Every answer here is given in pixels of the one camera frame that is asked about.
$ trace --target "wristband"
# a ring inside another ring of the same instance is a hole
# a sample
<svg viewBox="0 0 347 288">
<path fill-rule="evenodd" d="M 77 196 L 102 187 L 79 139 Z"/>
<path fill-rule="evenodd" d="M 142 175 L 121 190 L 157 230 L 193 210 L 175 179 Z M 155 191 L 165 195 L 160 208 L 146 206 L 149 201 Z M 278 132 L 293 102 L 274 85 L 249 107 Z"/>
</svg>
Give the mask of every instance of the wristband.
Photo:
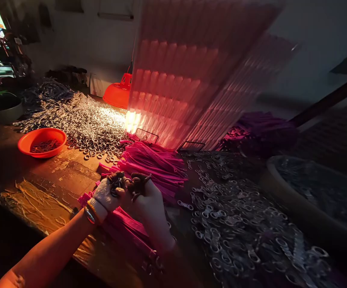
<svg viewBox="0 0 347 288">
<path fill-rule="evenodd" d="M 95 198 L 91 198 L 88 201 L 87 205 L 89 205 L 89 208 L 92 209 L 93 213 L 98 219 L 98 222 L 100 224 L 103 223 L 106 216 L 108 215 L 106 208 L 102 204 L 100 204 Z"/>
</svg>

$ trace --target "stacked plastic trays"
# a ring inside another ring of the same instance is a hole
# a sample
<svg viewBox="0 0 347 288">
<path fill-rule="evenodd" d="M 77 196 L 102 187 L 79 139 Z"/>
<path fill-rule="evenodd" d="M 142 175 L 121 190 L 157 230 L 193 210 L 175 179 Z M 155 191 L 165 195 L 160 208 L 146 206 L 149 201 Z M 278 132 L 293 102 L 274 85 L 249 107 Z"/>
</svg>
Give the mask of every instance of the stacked plastic trays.
<svg viewBox="0 0 347 288">
<path fill-rule="evenodd" d="M 185 150 L 213 150 L 270 81 L 296 53 L 296 44 L 264 34 L 203 114 Z"/>
<path fill-rule="evenodd" d="M 144 1 L 126 130 L 177 149 L 277 17 L 273 2 Z M 251 95 L 240 98 L 244 110 Z"/>
</svg>

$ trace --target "metal parts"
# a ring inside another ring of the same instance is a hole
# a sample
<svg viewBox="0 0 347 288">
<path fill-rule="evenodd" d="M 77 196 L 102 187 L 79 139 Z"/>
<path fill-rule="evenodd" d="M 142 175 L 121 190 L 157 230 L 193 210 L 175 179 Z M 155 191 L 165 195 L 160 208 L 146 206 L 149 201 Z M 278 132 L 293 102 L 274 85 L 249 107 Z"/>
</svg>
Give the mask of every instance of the metal parts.
<svg viewBox="0 0 347 288">
<path fill-rule="evenodd" d="M 217 281 L 225 287 L 255 281 L 259 287 L 263 274 L 281 272 L 294 285 L 315 288 L 324 282 L 330 287 L 330 266 L 324 260 L 328 254 L 319 247 L 308 248 L 303 233 L 252 181 L 251 175 L 260 169 L 257 164 L 228 153 L 182 156 L 203 183 L 192 188 L 191 230 Z M 276 277 L 271 281 L 277 286 Z"/>
<path fill-rule="evenodd" d="M 39 145 L 34 145 L 31 147 L 30 151 L 32 153 L 43 153 L 56 149 L 61 143 L 57 139 L 51 139 L 46 142 L 41 142 Z"/>
<path fill-rule="evenodd" d="M 21 97 L 29 118 L 13 125 L 21 126 L 22 133 L 44 127 L 61 129 L 68 136 L 69 149 L 79 149 L 91 157 L 91 152 L 95 152 L 121 158 L 127 145 L 120 143 L 127 139 L 125 114 L 121 111 L 49 78 L 27 89 Z"/>
<path fill-rule="evenodd" d="M 294 157 L 274 160 L 284 180 L 310 203 L 347 226 L 347 177 L 312 161 Z"/>
</svg>

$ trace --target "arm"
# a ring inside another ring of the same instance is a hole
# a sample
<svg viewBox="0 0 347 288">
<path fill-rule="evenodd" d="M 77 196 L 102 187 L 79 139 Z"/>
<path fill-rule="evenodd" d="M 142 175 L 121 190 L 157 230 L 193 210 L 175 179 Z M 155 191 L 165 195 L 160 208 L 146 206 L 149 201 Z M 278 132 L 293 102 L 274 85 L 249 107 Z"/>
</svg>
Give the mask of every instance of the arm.
<svg viewBox="0 0 347 288">
<path fill-rule="evenodd" d="M 0 280 L 0 287 L 45 287 L 59 274 L 81 242 L 93 231 L 81 210 L 64 227 L 34 246 Z"/>
<path fill-rule="evenodd" d="M 97 187 L 94 198 L 88 201 L 95 224 L 88 220 L 82 209 L 64 227 L 41 240 L 10 269 L 0 279 L 0 288 L 48 286 L 96 225 L 103 222 L 108 211 L 115 210 L 119 204 L 120 199 L 111 196 L 110 182 L 105 178 Z"/>
</svg>

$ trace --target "pile of zipper sliders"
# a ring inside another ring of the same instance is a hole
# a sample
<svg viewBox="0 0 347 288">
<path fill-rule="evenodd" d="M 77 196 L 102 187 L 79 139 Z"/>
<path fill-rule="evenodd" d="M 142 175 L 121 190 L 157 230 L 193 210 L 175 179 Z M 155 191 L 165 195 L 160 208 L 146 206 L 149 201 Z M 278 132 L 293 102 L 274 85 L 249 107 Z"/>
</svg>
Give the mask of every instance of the pile of zipper sliders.
<svg viewBox="0 0 347 288">
<path fill-rule="evenodd" d="M 328 279 L 328 253 L 309 246 L 303 233 L 263 191 L 243 175 L 252 164 L 235 154 L 182 154 L 204 184 L 192 188 L 191 229 L 203 244 L 214 276 L 223 287 L 337 287 Z M 218 184 L 208 172 L 217 175 Z M 189 204 L 181 203 L 188 209 Z"/>
<path fill-rule="evenodd" d="M 125 114 L 99 103 L 90 96 L 72 91 L 69 86 L 44 78 L 20 95 L 27 108 L 27 119 L 15 122 L 21 133 L 51 127 L 68 136 L 68 148 L 79 149 L 85 160 L 105 157 L 107 162 L 121 158 L 125 145 Z"/>
</svg>

